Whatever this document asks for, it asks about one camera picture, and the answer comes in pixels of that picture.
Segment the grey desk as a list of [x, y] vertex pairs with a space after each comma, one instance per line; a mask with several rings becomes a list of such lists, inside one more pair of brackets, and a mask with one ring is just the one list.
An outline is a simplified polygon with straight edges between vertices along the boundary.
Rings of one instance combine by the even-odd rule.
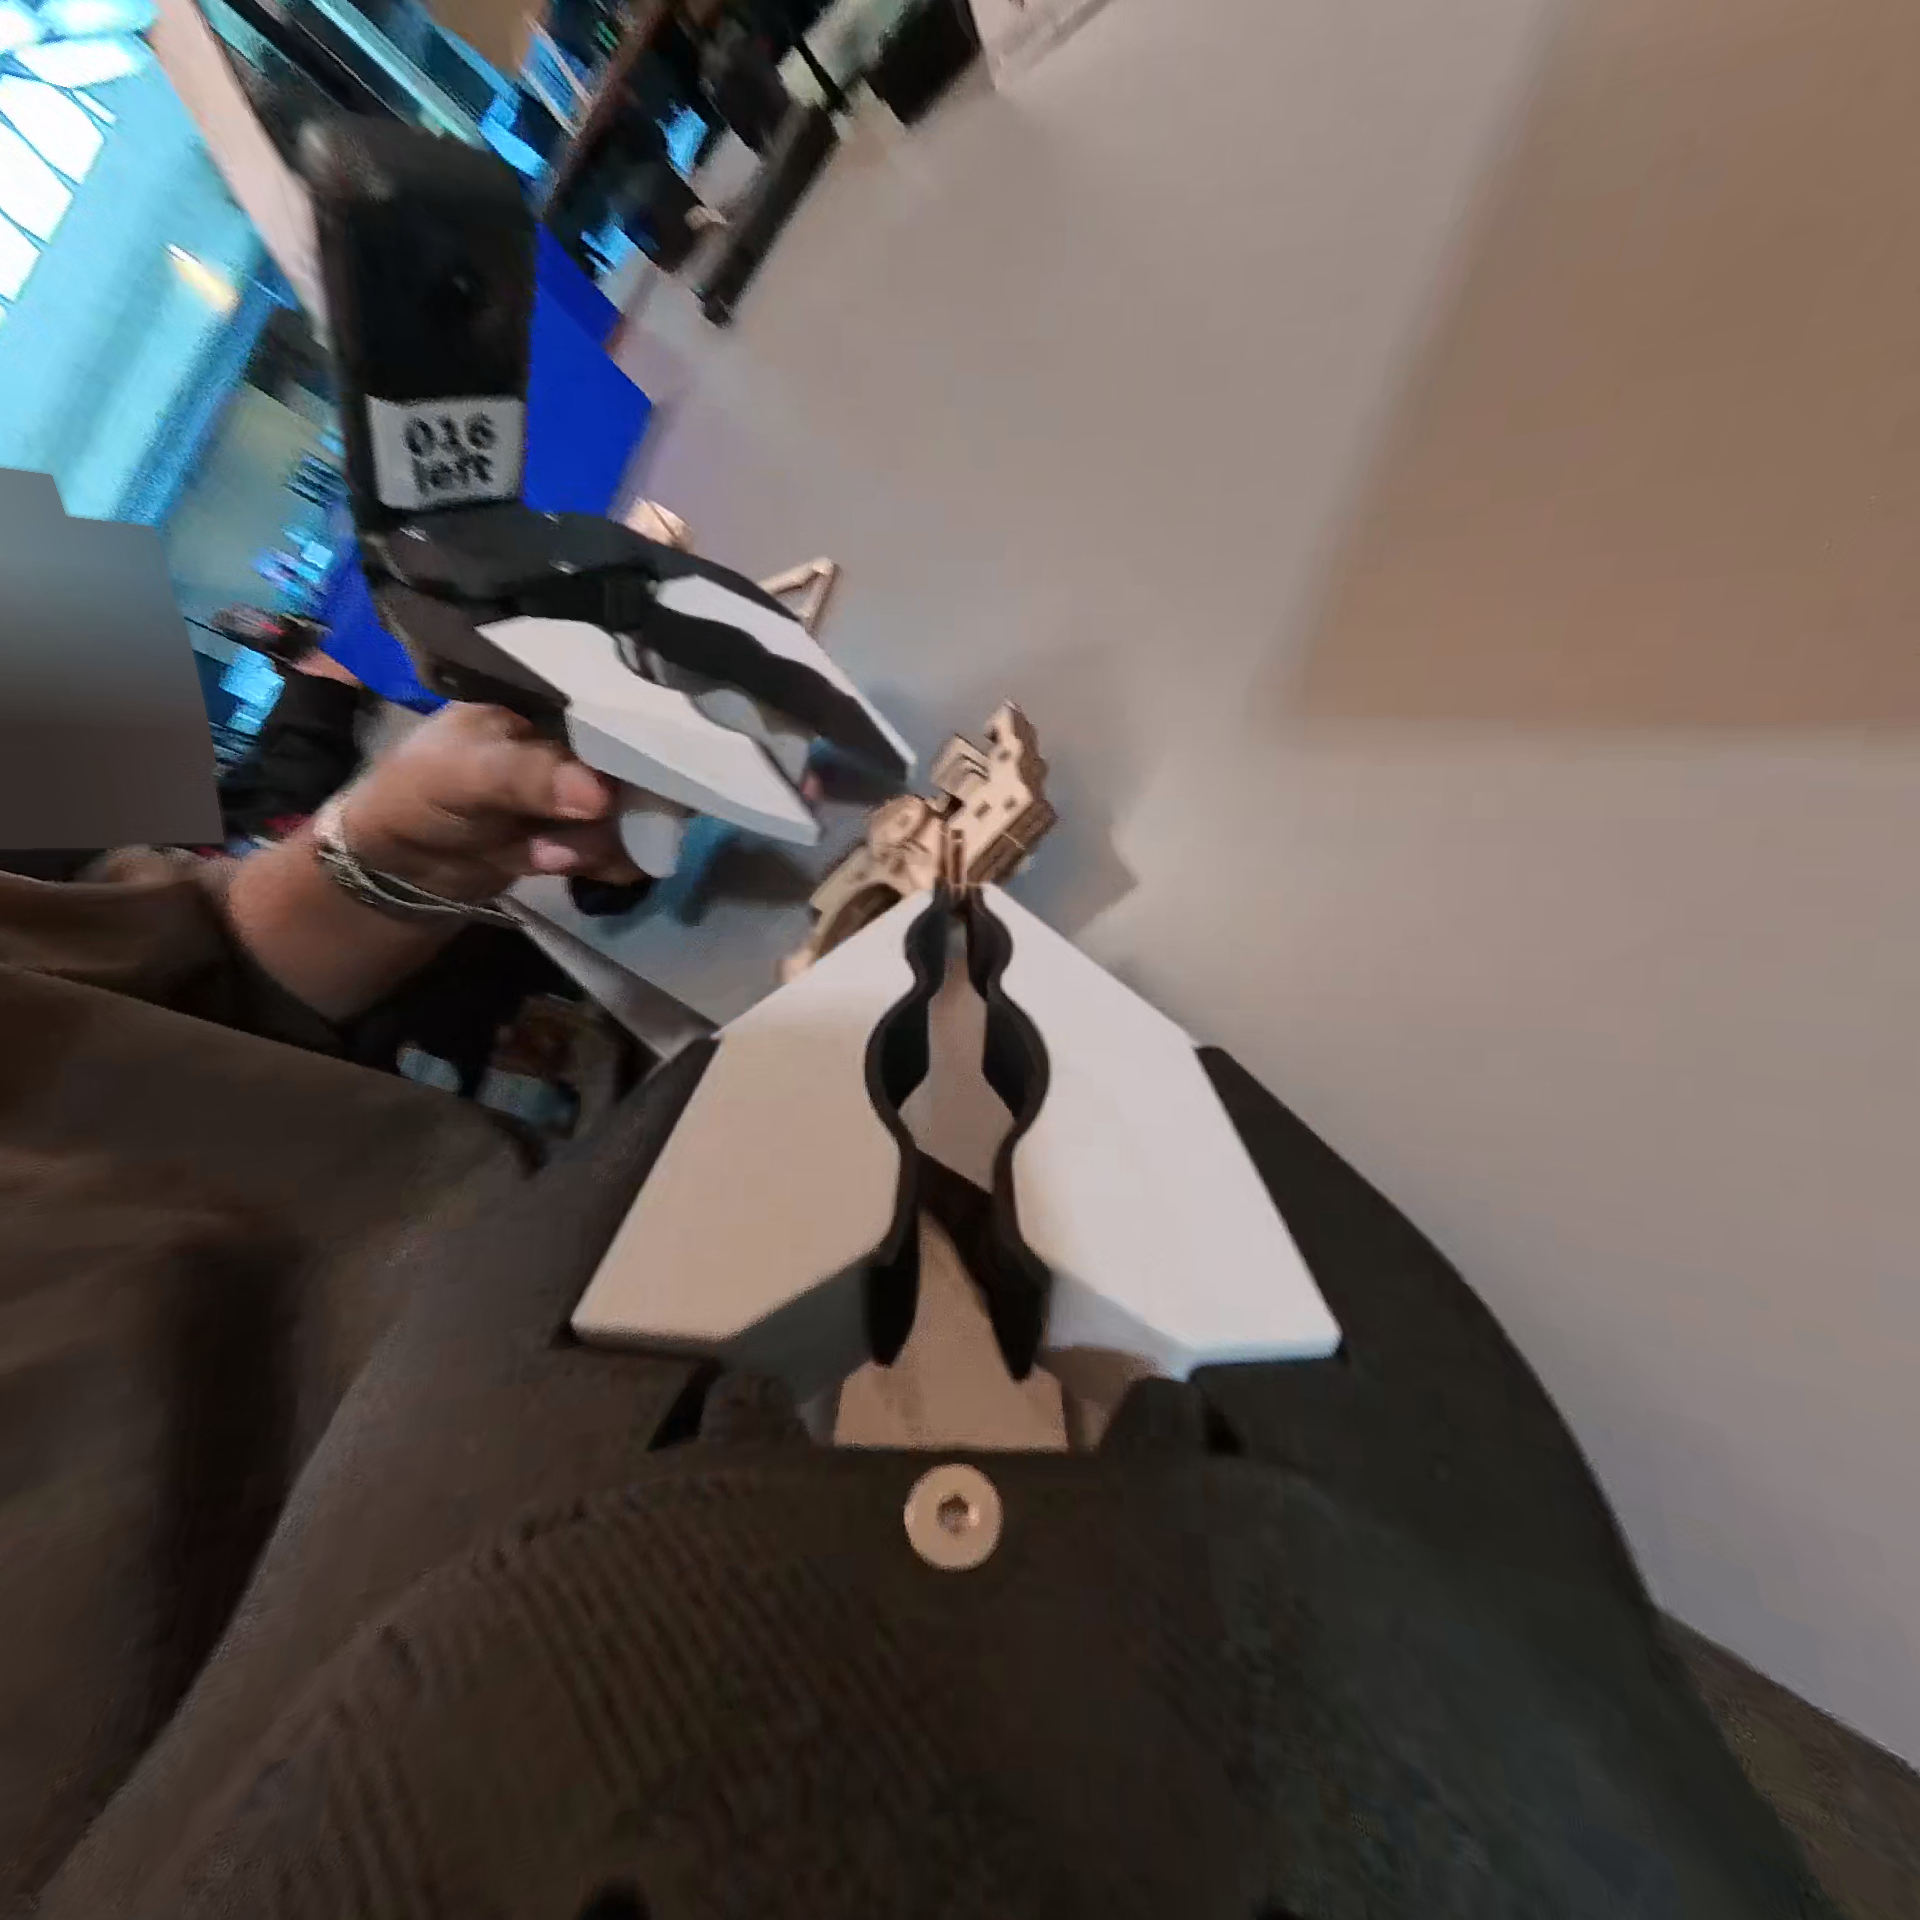
[[1108, 2], [865, 127], [633, 486], [1478, 1286], [1669, 1614], [1917, 1755], [1917, 5]]

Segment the wooden model figure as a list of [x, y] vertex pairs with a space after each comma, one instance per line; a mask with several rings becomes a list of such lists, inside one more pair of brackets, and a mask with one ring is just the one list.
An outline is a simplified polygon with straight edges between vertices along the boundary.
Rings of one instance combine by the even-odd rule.
[[1060, 823], [1040, 734], [1018, 702], [1001, 702], [979, 740], [947, 736], [928, 777], [926, 794], [880, 804], [818, 884], [808, 930], [780, 962], [780, 984], [905, 898], [1014, 877]]

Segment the silver wrist band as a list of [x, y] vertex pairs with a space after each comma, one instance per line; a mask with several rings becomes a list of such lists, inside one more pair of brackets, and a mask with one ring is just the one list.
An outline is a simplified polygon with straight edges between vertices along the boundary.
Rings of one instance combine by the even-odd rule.
[[344, 794], [332, 797], [312, 815], [312, 839], [322, 873], [355, 902], [393, 921], [446, 923], [446, 925], [498, 925], [515, 929], [516, 916], [498, 902], [451, 901], [414, 882], [368, 868], [347, 844]]

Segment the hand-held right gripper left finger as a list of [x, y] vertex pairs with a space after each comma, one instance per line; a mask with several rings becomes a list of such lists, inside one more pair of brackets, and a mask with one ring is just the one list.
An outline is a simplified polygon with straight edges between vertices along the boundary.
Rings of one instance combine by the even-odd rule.
[[573, 1310], [582, 1344], [897, 1344], [914, 1223], [889, 1019], [928, 1037], [943, 896], [914, 891], [694, 1050], [687, 1091]]

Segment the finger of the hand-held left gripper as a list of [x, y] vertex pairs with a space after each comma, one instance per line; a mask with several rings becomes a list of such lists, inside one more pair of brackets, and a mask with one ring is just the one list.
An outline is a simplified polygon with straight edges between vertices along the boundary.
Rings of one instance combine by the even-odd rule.
[[662, 804], [815, 847], [818, 811], [753, 734], [716, 723], [687, 693], [618, 652], [618, 637], [565, 618], [498, 618], [479, 637], [553, 689], [582, 764]]
[[668, 577], [651, 590], [643, 641], [679, 673], [773, 709], [880, 776], [917, 769], [891, 719], [766, 594], [705, 575]]

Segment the person's olive sweater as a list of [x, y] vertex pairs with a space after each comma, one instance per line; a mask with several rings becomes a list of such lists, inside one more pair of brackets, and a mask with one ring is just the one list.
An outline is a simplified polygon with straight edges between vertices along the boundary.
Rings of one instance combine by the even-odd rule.
[[236, 861], [2, 882], [2, 1914], [521, 1917], [447, 1564], [644, 1448], [532, 1148], [341, 1054]]

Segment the person's left forearm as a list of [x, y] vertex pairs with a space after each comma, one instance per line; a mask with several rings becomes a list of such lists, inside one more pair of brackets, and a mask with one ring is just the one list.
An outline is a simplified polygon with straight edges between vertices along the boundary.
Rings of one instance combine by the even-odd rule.
[[452, 916], [402, 916], [350, 896], [307, 825], [232, 869], [223, 911], [258, 972], [329, 1023], [368, 1015], [465, 929]]

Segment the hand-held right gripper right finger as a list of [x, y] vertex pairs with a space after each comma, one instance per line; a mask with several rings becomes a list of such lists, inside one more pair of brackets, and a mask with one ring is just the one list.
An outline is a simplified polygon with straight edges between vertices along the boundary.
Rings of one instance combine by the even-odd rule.
[[967, 972], [1007, 1111], [972, 1271], [1010, 1372], [1333, 1357], [1336, 1318], [1193, 1037], [994, 887], [967, 901]]

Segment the person's left hand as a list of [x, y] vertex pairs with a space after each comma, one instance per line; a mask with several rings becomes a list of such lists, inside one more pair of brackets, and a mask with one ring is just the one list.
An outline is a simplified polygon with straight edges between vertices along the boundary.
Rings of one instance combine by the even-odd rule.
[[498, 707], [447, 707], [350, 780], [347, 844], [368, 868], [468, 902], [523, 877], [628, 887], [615, 784]]

